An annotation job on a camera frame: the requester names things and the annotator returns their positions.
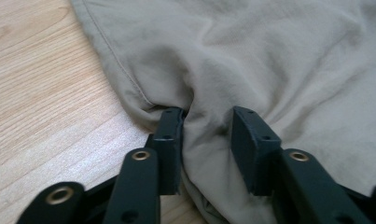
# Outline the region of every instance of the screw hole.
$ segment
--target screw hole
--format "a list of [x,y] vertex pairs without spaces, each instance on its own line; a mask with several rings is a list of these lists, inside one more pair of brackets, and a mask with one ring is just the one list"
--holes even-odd
[[60,187],[52,191],[48,197],[46,197],[46,202],[51,205],[64,203],[68,201],[72,195],[74,195],[74,190],[68,186]]
[[147,158],[149,158],[150,153],[147,151],[138,151],[132,154],[132,158],[135,159],[136,161],[144,161]]
[[130,210],[127,212],[124,212],[121,215],[121,221],[123,223],[133,223],[138,218],[138,212],[135,210]]
[[289,156],[295,161],[308,161],[309,157],[300,152],[291,152]]

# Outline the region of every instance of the fabric seam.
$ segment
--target fabric seam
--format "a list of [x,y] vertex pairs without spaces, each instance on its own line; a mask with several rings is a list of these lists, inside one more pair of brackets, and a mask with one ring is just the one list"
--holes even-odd
[[111,47],[111,45],[109,44],[109,41],[108,39],[106,38],[106,35],[105,33],[103,32],[103,30],[100,28],[100,26],[98,25],[98,22],[97,20],[95,20],[94,16],[92,15],[90,9],[89,9],[89,6],[87,5],[86,3],[86,0],[81,0],[83,2],[83,5],[85,6],[86,8],[86,11],[88,12],[95,28],[97,29],[97,31],[100,33],[101,37],[103,38],[104,42],[106,43],[106,45],[108,46],[109,50],[112,52],[112,55],[115,59],[115,61],[117,62],[117,65],[118,67],[121,69],[121,72],[124,73],[124,75],[130,80],[130,82],[132,83],[132,85],[134,86],[134,88],[139,92],[141,98],[145,101],[145,103],[147,103],[148,105],[151,105],[151,106],[154,106],[153,103],[151,103],[147,97],[145,96],[144,92],[141,90],[140,86],[132,79],[132,76],[127,72],[127,70],[124,68],[123,64],[118,60],[116,54],[115,54],[115,51],[113,50],[113,48]]

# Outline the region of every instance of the beige fabric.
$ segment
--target beige fabric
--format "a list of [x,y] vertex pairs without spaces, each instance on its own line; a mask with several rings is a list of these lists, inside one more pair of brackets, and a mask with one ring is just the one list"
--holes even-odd
[[341,184],[376,185],[376,1],[72,2],[130,116],[188,111],[183,179],[210,223],[275,222],[230,153],[234,105]]

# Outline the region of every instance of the wood grain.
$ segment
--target wood grain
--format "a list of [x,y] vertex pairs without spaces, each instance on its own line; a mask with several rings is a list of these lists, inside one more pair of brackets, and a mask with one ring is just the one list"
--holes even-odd
[[[0,1],[0,223],[42,189],[87,189],[118,173],[147,131],[108,85],[70,3]],[[162,223],[205,223],[184,191],[161,197]]]

